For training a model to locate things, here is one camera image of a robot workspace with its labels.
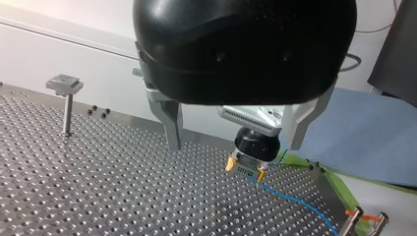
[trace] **metal bracket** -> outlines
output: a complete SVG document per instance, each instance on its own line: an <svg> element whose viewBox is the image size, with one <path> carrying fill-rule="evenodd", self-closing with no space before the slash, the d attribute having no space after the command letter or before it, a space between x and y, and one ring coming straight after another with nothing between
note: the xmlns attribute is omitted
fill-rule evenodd
<svg viewBox="0 0 417 236"><path fill-rule="evenodd" d="M139 77L144 77L144 74L147 75L138 68L134 68L132 74ZM169 149L180 149L183 130L181 103L164 95L152 83L145 80L145 77L144 85L150 111L163 124Z"/></svg>
<svg viewBox="0 0 417 236"><path fill-rule="evenodd" d="M259 132L276 137L281 131L283 106L219 106L221 118Z"/></svg>
<svg viewBox="0 0 417 236"><path fill-rule="evenodd" d="M354 214L350 215L344 222L343 226L340 229L339 236L351 235L353 230L355 230L356 224L359 222L359 219L362 217L362 214L364 214L364 210L357 206L354 210Z"/></svg>
<svg viewBox="0 0 417 236"><path fill-rule="evenodd" d="M65 137L71 136L71 112L73 110L73 95L83 88L80 79L66 75L59 75L46 82L47 89L55 90L57 95L65 97L64 123L62 133Z"/></svg>
<svg viewBox="0 0 417 236"><path fill-rule="evenodd" d="M386 227L386 225L389 222L389 217L384 212L380 212L380 215L378 215L378 218L381 221L375 223L375 227L374 227L375 229L370 234L370 236L379 236L379 235L381 235L381 232L383 232L383 229Z"/></svg>

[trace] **metal post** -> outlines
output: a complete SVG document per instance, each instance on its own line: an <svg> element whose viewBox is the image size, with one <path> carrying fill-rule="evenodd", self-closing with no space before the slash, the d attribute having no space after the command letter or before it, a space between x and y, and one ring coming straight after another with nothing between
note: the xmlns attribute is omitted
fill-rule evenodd
<svg viewBox="0 0 417 236"><path fill-rule="evenodd" d="M379 236L381 232L383 232L384 227L386 227L386 224L388 224L389 217L385 213L380 212L378 217L381 221L376 223L375 230L370 234L370 236Z"/></svg>
<svg viewBox="0 0 417 236"><path fill-rule="evenodd" d="M339 236L348 236L351 233L352 229L355 229L356 224L362 217L363 213L364 210L357 206L354 210L354 214L350 215L344 222L343 226L340 229Z"/></svg>
<svg viewBox="0 0 417 236"><path fill-rule="evenodd" d="M71 112L73 110L73 95L68 94L65 97L65 110L64 110L64 126L63 133L66 137L71 136Z"/></svg>

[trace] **green mat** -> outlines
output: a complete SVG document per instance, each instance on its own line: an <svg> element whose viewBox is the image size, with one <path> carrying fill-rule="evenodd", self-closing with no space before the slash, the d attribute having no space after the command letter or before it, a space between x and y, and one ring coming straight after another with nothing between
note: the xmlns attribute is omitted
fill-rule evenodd
<svg viewBox="0 0 417 236"><path fill-rule="evenodd" d="M283 151L280 151L277 159L280 159L280 157L283 155ZM298 155L296 154L291 154L291 153L287 153L284 158L282 159L281 163L283 165L291 165L291 166L300 166L300 167L308 167L310 165L310 163L305 160L300 158ZM340 200L343 202L344 206L346 207L346 209L350 209L353 210L356 206L360 206L358 201L355 199L355 197L352 195L352 193L350 192L349 188L347 188L347 186L344 184L343 180L341 180L337 174L342 174L351 178L355 178L355 179L359 179L362 181L367 181L370 182L372 184L376 184L376 185L380 185L383 187L387 187L387 188L391 188L394 189L396 191L401 191L404 193L408 193L408 194L414 194L417 195L417 191L413 191L413 190L409 190L409 189L405 189L405 188L401 188L398 186L394 186L391 184L387 184L381 181L376 181L376 180L370 180L370 179L366 179L366 178L361 178L361 177L357 177L354 175L349 175L349 174L345 174L342 173L340 171L337 171L335 169L332 169L330 167L326 167L326 166L322 166L322 168L325 169L326 171L326 177L328 178L328 181L331 183L331 186L334 188L334 191L336 192L337 196L340 198ZM368 233L371 230L371 224L368 221L365 220L360 220L359 223L356 226L356 232L359 236L366 236L368 235Z"/></svg>
<svg viewBox="0 0 417 236"><path fill-rule="evenodd" d="M280 164L300 167L308 167L310 165L307 160L291 153L286 154ZM352 195L344 182L335 174L335 172L326 167L324 167L324 169L326 170L326 177L328 178L328 181L346 209L353 210L356 206L359 206L358 201ZM359 236L366 236L370 230L371 224L368 221L361 219L356 225L356 232Z"/></svg>

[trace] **white wall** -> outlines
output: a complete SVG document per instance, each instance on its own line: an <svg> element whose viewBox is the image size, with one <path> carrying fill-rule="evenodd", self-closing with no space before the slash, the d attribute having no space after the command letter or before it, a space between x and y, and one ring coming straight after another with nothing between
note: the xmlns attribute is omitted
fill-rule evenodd
<svg viewBox="0 0 417 236"><path fill-rule="evenodd" d="M0 3L135 38L132 21L133 0L0 0Z"/></svg>
<svg viewBox="0 0 417 236"><path fill-rule="evenodd" d="M135 57L132 3L133 0L0 0L0 24ZM393 13L392 0L360 0L357 29L386 26ZM45 81L68 74L85 82L75 100L155 120L140 79L130 74L132 67L139 67L135 60L21 29L0 25L0 78L4 83L51 93L44 88ZM340 73L338 87L371 91L366 81L386 36L387 30L355 34L350 51L363 62L354 71ZM184 126L198 132L232 140L239 128L220 119L214 107L185 106L183 113Z"/></svg>

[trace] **black cable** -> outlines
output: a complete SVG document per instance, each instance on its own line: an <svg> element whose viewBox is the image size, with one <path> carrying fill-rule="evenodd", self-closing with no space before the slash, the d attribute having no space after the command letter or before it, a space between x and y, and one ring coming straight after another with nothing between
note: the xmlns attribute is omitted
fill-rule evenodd
<svg viewBox="0 0 417 236"><path fill-rule="evenodd" d="M355 32L360 32L360 33L374 33L374 32L379 32L379 31L382 31L382 30L386 30L386 29L390 28L391 26L392 26L392 24L389 24L386 27L383 27L381 29L375 29L375 30L369 30L369 31L356 30Z"/></svg>
<svg viewBox="0 0 417 236"><path fill-rule="evenodd" d="M393 10L396 13L398 11L398 6L396 6L396 0L392 0L392 4L393 4ZM355 32L359 32L359 33L374 33L374 32L379 32L379 31L382 31L382 30L386 30L386 29L390 28L391 26L392 26L392 24L389 24L386 27L382 27L380 29L375 29L375 30L356 30Z"/></svg>
<svg viewBox="0 0 417 236"><path fill-rule="evenodd" d="M351 66L345 67L345 68L340 68L340 71L339 72L348 72L348 71L351 71L353 69L356 69L362 63L362 59L359 56L353 55L351 53L347 53L346 54L346 57L355 60L356 63L353 64L353 65L351 65Z"/></svg>

